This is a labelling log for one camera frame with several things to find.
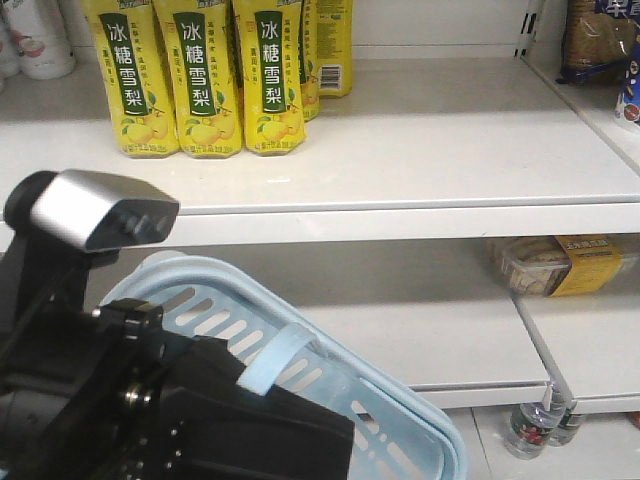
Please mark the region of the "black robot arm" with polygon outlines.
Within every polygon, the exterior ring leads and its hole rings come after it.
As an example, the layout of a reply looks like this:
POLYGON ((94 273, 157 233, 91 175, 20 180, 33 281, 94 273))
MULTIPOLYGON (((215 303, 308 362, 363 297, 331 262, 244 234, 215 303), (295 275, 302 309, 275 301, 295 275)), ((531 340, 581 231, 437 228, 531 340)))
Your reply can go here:
POLYGON ((1 262, 1 467, 10 479, 344 479, 354 425, 281 387, 241 386, 223 339, 125 298, 83 310, 108 255, 1 262))

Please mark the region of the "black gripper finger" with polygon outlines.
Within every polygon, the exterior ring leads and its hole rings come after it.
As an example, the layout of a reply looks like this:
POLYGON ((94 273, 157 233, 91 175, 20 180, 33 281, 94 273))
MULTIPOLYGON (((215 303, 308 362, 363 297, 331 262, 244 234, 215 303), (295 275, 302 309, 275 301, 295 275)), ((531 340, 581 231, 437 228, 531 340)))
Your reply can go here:
POLYGON ((239 385, 225 341, 197 337, 163 373, 118 479, 345 479, 354 423, 273 385, 239 385))

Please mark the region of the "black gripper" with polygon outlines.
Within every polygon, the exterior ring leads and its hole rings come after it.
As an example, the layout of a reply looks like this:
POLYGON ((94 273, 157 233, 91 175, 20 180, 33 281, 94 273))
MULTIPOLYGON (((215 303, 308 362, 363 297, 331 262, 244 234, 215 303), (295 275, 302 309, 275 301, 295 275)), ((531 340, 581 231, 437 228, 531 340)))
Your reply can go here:
POLYGON ((193 346, 159 305, 125 298, 91 313, 50 303, 1 347, 4 479, 115 479, 155 415, 168 371, 193 346))

